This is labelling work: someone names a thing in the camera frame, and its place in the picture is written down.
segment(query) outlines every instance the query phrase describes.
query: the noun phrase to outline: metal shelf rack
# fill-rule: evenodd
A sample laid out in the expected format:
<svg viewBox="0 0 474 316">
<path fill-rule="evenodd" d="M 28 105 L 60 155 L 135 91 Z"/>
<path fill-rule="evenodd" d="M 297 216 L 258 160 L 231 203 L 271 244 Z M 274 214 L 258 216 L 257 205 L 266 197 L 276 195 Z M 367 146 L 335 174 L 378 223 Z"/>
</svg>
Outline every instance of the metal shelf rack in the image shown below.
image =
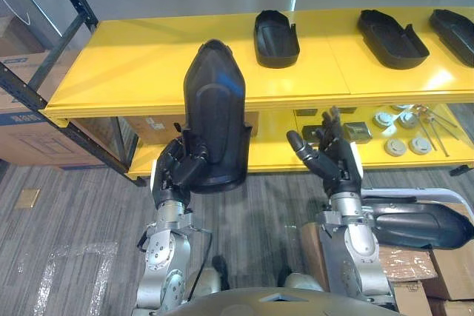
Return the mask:
<svg viewBox="0 0 474 316">
<path fill-rule="evenodd" d="M 47 74 L 51 71 L 51 68 L 56 63 L 59 56 L 63 53 L 67 44 L 76 34 L 80 26 L 85 24 L 90 32 L 93 33 L 98 24 L 98 20 L 86 0 L 70 0 L 70 2 L 76 9 L 78 15 L 66 29 L 58 44 L 56 44 L 55 47 L 50 51 L 46 59 L 34 73 L 28 84 L 22 81 L 22 79 L 19 78 L 14 72 L 0 63 L 0 87 L 20 101 L 28 109 L 42 116 L 44 115 L 41 113 L 41 110 L 43 110 L 48 103 L 37 93 L 38 88 L 46 79 Z M 47 119 L 47 122 L 55 127 L 63 135 L 76 142 L 80 147 L 87 150 L 91 155 L 94 155 L 110 168 L 114 169 L 118 174 L 123 175 L 126 179 L 129 179 L 126 176 L 126 173 L 130 167 L 136 144 L 138 142 L 138 137 L 135 136 L 133 139 L 133 144 L 129 152 L 127 152 L 124 147 L 119 120 L 117 117 L 112 117 L 111 120 L 120 160 L 115 158 L 107 150 L 94 142 L 76 125 L 68 123 L 64 127 L 59 127 L 49 119 Z M 137 186 L 145 186 L 145 181 L 141 178 L 131 181 Z"/>
</svg>

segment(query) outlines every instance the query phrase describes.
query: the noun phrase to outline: yellow shelving unit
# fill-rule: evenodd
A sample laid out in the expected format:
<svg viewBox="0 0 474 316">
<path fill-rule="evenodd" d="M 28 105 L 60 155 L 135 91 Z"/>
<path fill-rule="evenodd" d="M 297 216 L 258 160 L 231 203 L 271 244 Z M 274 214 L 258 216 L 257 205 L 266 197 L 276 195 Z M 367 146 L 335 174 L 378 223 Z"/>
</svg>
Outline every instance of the yellow shelving unit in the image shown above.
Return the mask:
<svg viewBox="0 0 474 316">
<path fill-rule="evenodd" d="M 400 112 L 391 107 L 359 107 L 353 114 L 341 114 L 341 121 L 356 122 L 364 121 L 372 133 L 373 139 L 366 144 L 358 144 L 362 164 L 365 169 L 378 168 L 402 168 L 402 167 L 425 167 L 431 165 L 456 165 L 471 164 L 474 162 L 474 145 L 457 122 L 446 104 L 432 106 L 439 115 L 447 118 L 458 128 L 450 127 L 450 130 L 459 138 L 456 140 L 442 128 L 436 127 L 443 145 L 446 147 L 449 157 L 441 151 L 439 142 L 428 124 L 427 128 L 431 139 L 433 139 L 437 150 L 432 150 L 426 155 L 416 155 L 408 148 L 408 142 L 416 137 L 426 137 L 420 126 L 407 130 L 398 122 L 383 130 L 373 123 L 373 116 L 378 111 L 389 112 L 396 117 Z M 293 110 L 261 111 L 258 134 L 252 138 L 249 151 L 249 172 L 285 172 L 304 171 L 306 167 L 296 157 L 287 142 L 288 130 L 300 132 L 305 125 L 321 124 L 321 112 L 328 108 L 322 108 L 315 116 L 295 116 Z M 385 142 L 389 138 L 398 138 L 407 145 L 407 152 L 401 157 L 388 155 L 384 150 Z M 149 176 L 153 159 L 157 159 L 164 145 L 146 145 L 139 142 L 132 166 L 127 176 L 135 179 L 140 176 Z"/>
<path fill-rule="evenodd" d="M 474 8 L 450 9 L 474 21 Z M 218 38 L 233 51 L 244 75 L 246 111 L 261 115 L 250 145 L 251 172 L 304 170 L 285 134 L 318 118 L 296 118 L 294 109 L 358 107 L 353 117 L 371 125 L 377 105 L 438 104 L 437 110 L 455 121 L 440 104 L 474 101 L 474 69 L 462 64 L 430 28 L 433 8 L 379 10 L 403 26 L 413 24 L 430 51 L 422 64 L 409 70 L 380 64 L 357 29 L 361 9 L 287 13 L 296 23 L 301 52 L 284 69 L 257 63 L 255 13 L 103 21 L 42 112 L 60 127 L 72 118 L 182 114 L 187 69 L 201 44 Z M 406 143 L 416 134 L 395 128 L 393 135 Z M 407 152 L 401 158 L 384 151 L 389 136 L 377 130 L 370 143 L 359 145 L 366 168 L 474 162 L 473 146 L 461 129 L 460 141 L 443 136 L 449 157 L 438 150 L 425 156 Z M 128 175 L 149 175 L 162 148 L 140 141 Z"/>
</svg>

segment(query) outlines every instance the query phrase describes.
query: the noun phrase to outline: black cable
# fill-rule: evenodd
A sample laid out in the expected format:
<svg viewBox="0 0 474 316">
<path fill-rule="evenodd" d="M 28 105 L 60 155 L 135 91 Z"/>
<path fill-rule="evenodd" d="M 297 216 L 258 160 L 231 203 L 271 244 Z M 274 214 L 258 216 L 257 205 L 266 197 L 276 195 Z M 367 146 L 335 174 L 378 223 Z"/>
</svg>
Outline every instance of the black cable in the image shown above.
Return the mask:
<svg viewBox="0 0 474 316">
<path fill-rule="evenodd" d="M 199 278 L 201 277 L 202 270 L 204 269 L 204 266 L 206 264 L 206 260 L 209 257 L 209 251 L 210 247 L 213 244 L 213 233 L 207 229 L 196 229 L 196 231 L 199 231 L 201 233 L 207 233 L 209 235 L 209 243 L 207 245 L 206 252 L 204 253 L 204 260 L 202 261 L 201 268 L 199 268 L 199 272 L 196 275 L 196 279 L 194 280 L 193 287 L 191 288 L 190 296 L 187 298 L 187 301 L 190 302 L 191 298 L 193 297 L 194 294 L 194 289 L 198 285 Z"/>
</svg>

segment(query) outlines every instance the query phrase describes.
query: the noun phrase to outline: brown cardboard box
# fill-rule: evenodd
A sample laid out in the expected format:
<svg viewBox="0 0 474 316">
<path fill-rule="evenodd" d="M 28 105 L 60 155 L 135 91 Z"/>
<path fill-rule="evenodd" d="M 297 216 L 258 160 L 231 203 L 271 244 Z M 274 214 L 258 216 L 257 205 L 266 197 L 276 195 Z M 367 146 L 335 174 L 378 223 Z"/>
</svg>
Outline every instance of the brown cardboard box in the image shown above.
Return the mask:
<svg viewBox="0 0 474 316">
<path fill-rule="evenodd" d="M 329 281 L 326 274 L 326 263 L 319 240 L 319 225 L 315 222 L 306 223 L 301 228 L 301 244 L 310 268 L 310 274 L 321 285 L 325 292 L 329 291 Z"/>
<path fill-rule="evenodd" d="M 419 281 L 392 283 L 392 287 L 400 313 L 406 316 L 432 316 L 423 285 Z"/>
<path fill-rule="evenodd" d="M 0 113 L 0 159 L 18 165 L 103 166 L 45 119 L 26 109 Z"/>
<path fill-rule="evenodd" d="M 462 204 L 445 205 L 469 216 Z M 423 280 L 428 296 L 446 300 L 474 299 L 474 240 L 458 249 L 434 249 L 430 256 L 438 277 Z"/>
<path fill-rule="evenodd" d="M 0 56 L 44 52 L 44 47 L 16 16 L 0 18 Z"/>
<path fill-rule="evenodd" d="M 438 276 L 427 251 L 380 246 L 378 258 L 390 281 L 414 281 Z"/>
<path fill-rule="evenodd" d="M 474 301 L 428 299 L 433 316 L 474 316 Z"/>
<path fill-rule="evenodd" d="M 39 88 L 43 98 L 50 99 L 77 55 L 76 51 L 67 51 L 59 57 Z M 27 54 L 2 57 L 0 61 L 28 82 L 46 56 L 47 53 Z M 110 148 L 112 127 L 108 118 L 79 119 L 75 123 L 114 154 Z M 0 159 L 18 165 L 56 165 L 64 169 L 104 166 L 4 90 L 0 90 Z"/>
<path fill-rule="evenodd" d="M 186 121 L 184 115 L 129 116 L 126 119 L 146 144 L 167 144 L 178 136 L 173 124 L 178 122 L 183 127 Z M 251 136 L 257 135 L 258 112 L 246 112 L 245 121 L 253 127 Z"/>
<path fill-rule="evenodd" d="M 301 228 L 301 243 L 310 274 L 321 284 L 324 291 L 329 291 L 319 231 L 318 224 L 306 223 Z M 381 246 L 379 259 L 387 279 L 392 282 L 417 281 L 437 276 L 430 255 L 425 251 Z"/>
</svg>

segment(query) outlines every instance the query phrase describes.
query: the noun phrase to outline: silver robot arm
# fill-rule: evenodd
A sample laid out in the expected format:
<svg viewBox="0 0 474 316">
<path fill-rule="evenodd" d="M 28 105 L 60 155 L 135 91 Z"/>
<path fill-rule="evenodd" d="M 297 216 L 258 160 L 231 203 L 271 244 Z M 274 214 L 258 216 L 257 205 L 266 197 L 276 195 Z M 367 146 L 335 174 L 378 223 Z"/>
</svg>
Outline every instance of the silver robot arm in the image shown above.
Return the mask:
<svg viewBox="0 0 474 316">
<path fill-rule="evenodd" d="M 394 304 L 390 285 L 378 259 L 378 241 L 369 212 L 361 204 L 362 168 L 356 146 L 349 144 L 336 108 L 323 113 L 313 149 L 295 131 L 287 133 L 296 155 L 323 179 L 331 210 L 318 214 L 331 292 L 378 305 Z"/>
<path fill-rule="evenodd" d="M 378 259 L 378 241 L 361 198 L 353 192 L 330 197 L 333 210 L 318 214 L 331 291 L 380 306 L 395 303 Z"/>
<path fill-rule="evenodd" d="M 183 302 L 190 259 L 188 236 L 204 230 L 194 226 L 193 214 L 186 209 L 189 191 L 174 185 L 171 178 L 170 172 L 181 155 L 181 141 L 176 139 L 153 162 L 150 188 L 157 209 L 156 220 L 147 226 L 137 246 L 145 252 L 145 269 L 133 316 L 160 315 Z"/>
</svg>

